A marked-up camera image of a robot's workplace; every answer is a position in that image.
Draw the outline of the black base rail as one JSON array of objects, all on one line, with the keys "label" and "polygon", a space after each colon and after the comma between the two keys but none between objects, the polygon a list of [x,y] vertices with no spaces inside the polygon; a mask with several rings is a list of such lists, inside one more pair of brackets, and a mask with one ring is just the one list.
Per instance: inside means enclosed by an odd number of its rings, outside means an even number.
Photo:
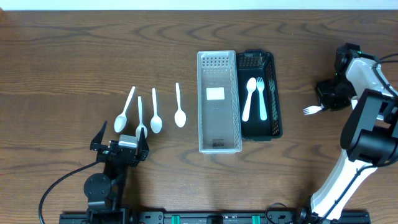
[{"label": "black base rail", "polygon": [[344,212],[338,220],[328,220],[316,215],[299,217],[288,210],[268,210],[264,213],[164,213],[142,212],[127,217],[121,213],[64,213],[63,224],[137,223],[137,224],[285,224],[285,223],[371,223],[368,212]]}]

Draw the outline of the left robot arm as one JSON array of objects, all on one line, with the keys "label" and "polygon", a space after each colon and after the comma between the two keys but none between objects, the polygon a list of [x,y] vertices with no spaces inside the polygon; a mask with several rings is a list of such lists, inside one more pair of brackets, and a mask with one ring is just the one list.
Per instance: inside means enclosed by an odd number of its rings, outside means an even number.
[{"label": "left robot arm", "polygon": [[102,144],[106,125],[93,138],[90,149],[96,151],[96,161],[104,163],[104,171],[89,176],[84,184],[88,198],[85,223],[137,223],[137,215],[121,205],[129,167],[135,167],[146,160],[149,147],[144,128],[128,146],[122,141],[112,140],[108,146]]}]

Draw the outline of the clear plastic basket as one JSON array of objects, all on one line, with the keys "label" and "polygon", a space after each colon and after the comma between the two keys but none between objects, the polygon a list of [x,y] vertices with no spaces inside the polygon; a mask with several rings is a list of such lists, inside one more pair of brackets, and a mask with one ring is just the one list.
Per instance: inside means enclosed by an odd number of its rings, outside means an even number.
[{"label": "clear plastic basket", "polygon": [[[206,99],[206,89],[224,88],[224,100]],[[203,154],[234,154],[243,149],[236,53],[197,53],[198,142]]]}]

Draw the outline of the black plastic basket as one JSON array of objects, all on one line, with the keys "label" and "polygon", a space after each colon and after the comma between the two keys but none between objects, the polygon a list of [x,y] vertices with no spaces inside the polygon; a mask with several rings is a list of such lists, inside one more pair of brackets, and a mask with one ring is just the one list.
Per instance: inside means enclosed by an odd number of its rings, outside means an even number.
[{"label": "black plastic basket", "polygon": [[274,56],[261,49],[246,50],[236,55],[238,95],[240,110],[243,111],[250,78],[261,77],[264,80],[264,101],[267,119],[262,121],[259,113],[259,92],[255,90],[251,98],[249,120],[241,121],[242,138],[253,141],[270,141],[283,134],[280,113],[279,93],[275,73]]}]

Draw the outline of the white plastic spoon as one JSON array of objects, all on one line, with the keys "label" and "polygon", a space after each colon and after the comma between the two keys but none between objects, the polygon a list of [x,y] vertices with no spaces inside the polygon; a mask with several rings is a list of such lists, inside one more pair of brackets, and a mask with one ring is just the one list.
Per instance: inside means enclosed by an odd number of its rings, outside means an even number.
[{"label": "white plastic spoon", "polygon": [[181,108],[181,97],[180,97],[180,86],[179,83],[175,84],[175,91],[176,91],[176,99],[177,99],[177,111],[175,112],[174,115],[174,120],[176,125],[179,128],[182,128],[185,126],[187,116],[185,112]]},{"label": "white plastic spoon", "polygon": [[152,89],[152,104],[154,115],[150,121],[150,127],[154,133],[158,134],[162,129],[162,119],[157,112],[157,96],[155,88]]},{"label": "white plastic spoon", "polygon": [[116,117],[116,119],[114,120],[114,131],[116,133],[120,133],[126,127],[126,124],[127,124],[127,115],[126,115],[126,113],[127,113],[128,108],[129,108],[129,105],[130,105],[130,102],[132,100],[132,97],[134,95],[135,89],[136,89],[135,86],[133,86],[131,88],[131,90],[130,90],[130,92],[128,94],[126,103],[124,105],[122,113],[119,114]]},{"label": "white plastic spoon", "polygon": [[147,137],[147,127],[144,125],[144,120],[143,120],[143,105],[142,105],[142,98],[139,96],[137,98],[137,105],[138,105],[138,115],[139,115],[139,124],[136,128],[136,137],[140,139],[141,134],[144,135],[144,137]]},{"label": "white plastic spoon", "polygon": [[256,87],[257,87],[256,79],[254,77],[250,78],[246,85],[248,95],[246,98],[246,102],[245,102],[244,109],[243,109],[243,115],[242,115],[242,121],[244,121],[244,122],[249,120],[251,98],[252,98],[253,92],[256,90]]}]

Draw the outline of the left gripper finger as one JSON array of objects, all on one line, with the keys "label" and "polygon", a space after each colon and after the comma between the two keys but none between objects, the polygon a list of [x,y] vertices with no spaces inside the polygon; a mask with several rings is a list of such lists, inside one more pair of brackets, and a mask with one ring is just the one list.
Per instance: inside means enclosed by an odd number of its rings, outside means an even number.
[{"label": "left gripper finger", "polygon": [[91,141],[90,149],[92,151],[103,151],[104,149],[107,148],[107,146],[102,145],[102,140],[103,140],[103,136],[104,136],[104,133],[106,130],[106,125],[107,125],[107,121],[104,122],[100,131],[97,133],[97,135]]},{"label": "left gripper finger", "polygon": [[139,157],[140,161],[145,161],[148,154],[149,154],[149,147],[146,141],[145,129],[141,128],[140,138],[138,142],[137,156]]}]

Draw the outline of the white label in basket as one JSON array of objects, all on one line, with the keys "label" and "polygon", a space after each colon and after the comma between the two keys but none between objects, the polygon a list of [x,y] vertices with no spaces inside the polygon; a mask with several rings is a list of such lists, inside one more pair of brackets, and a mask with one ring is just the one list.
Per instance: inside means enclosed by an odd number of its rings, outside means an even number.
[{"label": "white label in basket", "polygon": [[206,99],[211,100],[224,100],[224,88],[223,87],[213,87],[206,89]]}]

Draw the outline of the white plastic fork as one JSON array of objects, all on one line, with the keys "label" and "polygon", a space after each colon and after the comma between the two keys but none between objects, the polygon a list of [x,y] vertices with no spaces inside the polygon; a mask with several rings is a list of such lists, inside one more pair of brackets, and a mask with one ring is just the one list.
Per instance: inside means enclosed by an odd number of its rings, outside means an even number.
[{"label": "white plastic fork", "polygon": [[264,84],[264,80],[261,77],[257,78],[256,81],[257,81],[257,90],[259,92],[260,119],[262,121],[265,121],[267,119],[266,104],[265,104],[265,101],[264,101],[265,84]]},{"label": "white plastic fork", "polygon": [[303,114],[304,115],[311,115],[311,114],[315,114],[315,113],[317,113],[319,111],[322,111],[322,110],[323,110],[323,106],[315,106],[315,105],[313,105],[313,106],[309,106],[307,108],[304,108],[303,109]]},{"label": "white plastic fork", "polygon": [[357,97],[356,98],[352,98],[351,99],[351,107],[352,107],[353,110],[355,109],[357,104],[358,104],[358,98]]}]

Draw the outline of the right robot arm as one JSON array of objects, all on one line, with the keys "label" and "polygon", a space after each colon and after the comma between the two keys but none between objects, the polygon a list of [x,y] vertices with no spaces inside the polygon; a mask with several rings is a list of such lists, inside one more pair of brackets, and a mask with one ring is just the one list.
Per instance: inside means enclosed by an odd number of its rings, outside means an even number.
[{"label": "right robot arm", "polygon": [[390,55],[377,58],[346,43],[336,51],[334,78],[318,82],[320,104],[305,115],[352,107],[341,132],[341,154],[321,188],[295,216],[294,223],[369,223],[367,212],[344,211],[361,183],[380,167],[397,162],[397,91],[382,72]]}]

